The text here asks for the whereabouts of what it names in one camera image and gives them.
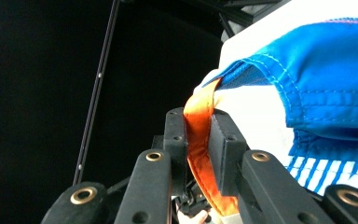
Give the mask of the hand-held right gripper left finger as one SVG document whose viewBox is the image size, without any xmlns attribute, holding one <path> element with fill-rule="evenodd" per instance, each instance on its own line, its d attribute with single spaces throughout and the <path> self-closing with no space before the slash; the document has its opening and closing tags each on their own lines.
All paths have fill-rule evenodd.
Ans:
<svg viewBox="0 0 358 224">
<path fill-rule="evenodd" d="M 183 108 L 177 107 L 166 114 L 163 149 L 171 155 L 172 194 L 185 195 L 187 181 L 187 143 Z"/>
</svg>

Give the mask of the blue cap with orange strap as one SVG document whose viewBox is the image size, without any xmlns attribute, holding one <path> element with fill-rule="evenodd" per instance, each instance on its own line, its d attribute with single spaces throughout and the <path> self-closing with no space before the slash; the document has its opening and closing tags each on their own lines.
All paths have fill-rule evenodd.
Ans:
<svg viewBox="0 0 358 224">
<path fill-rule="evenodd" d="M 348 17 L 294 26 L 196 88 L 184 110 L 187 160 L 212 208 L 221 217 L 239 212 L 238 199 L 218 191 L 208 153 L 213 92 L 250 67 L 276 88 L 293 129 L 287 173 L 312 193 L 358 188 L 358 18 Z"/>
</svg>

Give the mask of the thin black metal pole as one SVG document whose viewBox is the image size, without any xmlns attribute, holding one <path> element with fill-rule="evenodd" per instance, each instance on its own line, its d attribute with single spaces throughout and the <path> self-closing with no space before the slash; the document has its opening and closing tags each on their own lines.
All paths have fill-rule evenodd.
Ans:
<svg viewBox="0 0 358 224">
<path fill-rule="evenodd" d="M 106 31 L 104 34 L 103 46 L 101 50 L 100 60 L 98 63 L 93 89 L 91 97 L 89 100 L 89 109 L 88 115 L 86 117 L 84 131 L 81 139 L 80 149 L 76 162 L 76 170 L 73 179 L 73 185 L 77 185 L 82 181 L 82 177 L 85 170 L 85 165 L 87 161 L 87 156 L 89 152 L 90 139 L 92 136 L 92 129 L 97 113 L 99 98 L 103 86 L 103 77 L 105 73 L 105 68 L 108 62 L 109 51 L 111 48 L 112 38 L 115 31 L 116 20 L 118 9 L 120 5 L 120 0 L 112 0 L 112 6 L 110 9 L 109 19 L 106 26 Z"/>
</svg>

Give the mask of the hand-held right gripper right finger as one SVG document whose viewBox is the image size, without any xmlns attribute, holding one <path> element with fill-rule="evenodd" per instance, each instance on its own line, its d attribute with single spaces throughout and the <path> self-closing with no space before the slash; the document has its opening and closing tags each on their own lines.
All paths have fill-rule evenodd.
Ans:
<svg viewBox="0 0 358 224">
<path fill-rule="evenodd" d="M 236 196 L 236 177 L 243 153 L 249 147 L 231 116 L 219 109 L 211 115 L 208 153 L 218 191 L 222 196 Z"/>
</svg>

